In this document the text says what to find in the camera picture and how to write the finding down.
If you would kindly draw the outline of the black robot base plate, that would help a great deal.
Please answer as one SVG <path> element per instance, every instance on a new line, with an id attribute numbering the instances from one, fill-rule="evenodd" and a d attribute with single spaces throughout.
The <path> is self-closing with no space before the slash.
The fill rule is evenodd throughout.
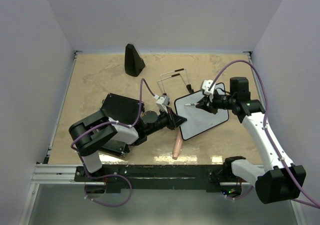
<path id="1" fill-rule="evenodd" d="M 97 193 L 120 193 L 129 189 L 130 182 L 134 190 L 203 190 L 208 193 L 228 190 L 241 192 L 241 186 L 246 181 L 226 176 L 223 166 L 218 165 L 125 165 L 104 164 L 100 171 L 88 177 L 82 166 L 77 166 L 74 180 L 85 183 L 85 188 Z"/>

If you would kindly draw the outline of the red capped whiteboard marker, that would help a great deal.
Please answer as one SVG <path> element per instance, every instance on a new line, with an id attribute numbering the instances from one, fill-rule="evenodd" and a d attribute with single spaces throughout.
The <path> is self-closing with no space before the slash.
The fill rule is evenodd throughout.
<path id="1" fill-rule="evenodd" d="M 186 103 L 186 104 L 184 104 L 185 106 L 196 106 L 196 105 L 198 105 L 198 103 Z"/>

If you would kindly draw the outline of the white whiteboard black frame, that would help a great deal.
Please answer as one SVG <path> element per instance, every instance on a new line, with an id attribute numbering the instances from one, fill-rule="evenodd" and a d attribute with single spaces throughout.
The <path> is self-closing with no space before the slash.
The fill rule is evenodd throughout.
<path id="1" fill-rule="evenodd" d="M 229 112 L 219 109 L 217 114 L 198 109 L 195 106 L 185 104 L 196 103 L 203 98 L 200 90 L 177 98 L 174 101 L 176 114 L 187 119 L 180 126 L 182 139 L 187 141 L 229 120 Z"/>

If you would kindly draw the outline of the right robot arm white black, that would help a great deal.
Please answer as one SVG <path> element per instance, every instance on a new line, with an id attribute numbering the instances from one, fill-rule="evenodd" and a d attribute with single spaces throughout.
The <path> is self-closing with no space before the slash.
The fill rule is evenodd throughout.
<path id="1" fill-rule="evenodd" d="M 196 108 L 212 114 L 219 110 L 232 111 L 254 141 L 263 163 L 263 168 L 259 168 L 243 156 L 228 157 L 216 175 L 217 180 L 233 182 L 240 178 L 246 181 L 255 188 L 264 204 L 298 198 L 306 171 L 302 165 L 295 165 L 283 151 L 265 120 L 267 113 L 263 105 L 259 100 L 251 99 L 248 79 L 230 78 L 230 92 L 227 94 L 219 94 L 213 80 L 204 80 L 200 90 L 203 97 Z"/>

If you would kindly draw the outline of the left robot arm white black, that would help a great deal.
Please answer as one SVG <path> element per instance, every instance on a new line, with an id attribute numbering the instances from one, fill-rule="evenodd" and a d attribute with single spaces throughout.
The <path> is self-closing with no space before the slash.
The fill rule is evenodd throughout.
<path id="1" fill-rule="evenodd" d="M 124 124 L 105 116 L 100 110 L 74 123 L 68 129 L 82 163 L 86 167 L 86 176 L 92 181 L 99 181 L 104 175 L 99 150 L 110 142 L 119 145 L 138 146 L 148 136 L 163 129 L 174 130 L 187 121 L 177 115 L 170 107 L 157 114 L 146 111 L 135 125 Z"/>

